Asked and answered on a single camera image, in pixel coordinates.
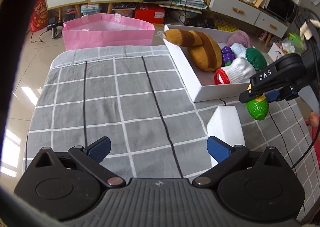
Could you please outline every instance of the brown striped plush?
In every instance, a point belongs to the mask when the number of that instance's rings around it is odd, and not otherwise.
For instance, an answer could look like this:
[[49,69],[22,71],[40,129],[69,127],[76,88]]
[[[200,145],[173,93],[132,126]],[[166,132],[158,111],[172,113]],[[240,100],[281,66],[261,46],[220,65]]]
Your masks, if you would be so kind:
[[202,70],[214,72],[222,65],[219,45],[202,32],[169,29],[164,32],[166,40],[178,46],[188,47],[194,63]]

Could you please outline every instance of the yellow egg tray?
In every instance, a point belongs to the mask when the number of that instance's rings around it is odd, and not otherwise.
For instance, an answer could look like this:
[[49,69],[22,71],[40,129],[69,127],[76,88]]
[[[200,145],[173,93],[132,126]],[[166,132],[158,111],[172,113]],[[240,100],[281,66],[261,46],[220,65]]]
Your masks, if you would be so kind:
[[216,28],[221,31],[227,31],[227,32],[233,33],[239,30],[238,27],[235,26],[233,23],[226,22],[225,20],[215,19],[213,22]]

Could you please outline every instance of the finger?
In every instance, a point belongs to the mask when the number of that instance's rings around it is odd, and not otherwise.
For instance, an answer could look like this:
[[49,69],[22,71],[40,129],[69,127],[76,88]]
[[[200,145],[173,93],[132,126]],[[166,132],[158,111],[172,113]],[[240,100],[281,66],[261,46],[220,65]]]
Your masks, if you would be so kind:
[[317,128],[319,125],[320,116],[315,112],[311,112],[309,115],[310,126]]

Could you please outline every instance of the purple grape toy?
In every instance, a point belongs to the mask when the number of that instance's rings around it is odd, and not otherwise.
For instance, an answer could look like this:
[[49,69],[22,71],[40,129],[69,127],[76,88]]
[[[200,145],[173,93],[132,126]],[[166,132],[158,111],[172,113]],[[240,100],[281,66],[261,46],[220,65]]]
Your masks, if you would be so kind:
[[229,66],[233,62],[233,60],[236,58],[236,55],[228,46],[223,47],[221,50],[221,53],[222,53],[222,67]]

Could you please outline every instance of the red box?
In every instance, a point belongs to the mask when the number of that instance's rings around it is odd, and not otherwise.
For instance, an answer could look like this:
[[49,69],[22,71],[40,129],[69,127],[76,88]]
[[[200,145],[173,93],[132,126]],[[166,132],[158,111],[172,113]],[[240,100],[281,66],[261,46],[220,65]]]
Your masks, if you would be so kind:
[[134,17],[152,24],[163,24],[164,9],[156,4],[139,4]]

